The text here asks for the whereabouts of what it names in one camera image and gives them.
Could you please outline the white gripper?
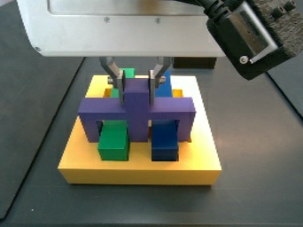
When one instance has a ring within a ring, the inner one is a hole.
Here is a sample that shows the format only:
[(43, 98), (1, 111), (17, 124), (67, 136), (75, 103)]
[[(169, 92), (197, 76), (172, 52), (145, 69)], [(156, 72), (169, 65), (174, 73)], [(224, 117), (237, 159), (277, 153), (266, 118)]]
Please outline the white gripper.
[(149, 103), (165, 84), (170, 57), (221, 57), (198, 6), (173, 0), (15, 0), (27, 40), (49, 57), (99, 57), (124, 104), (124, 71), (113, 57), (158, 57)]

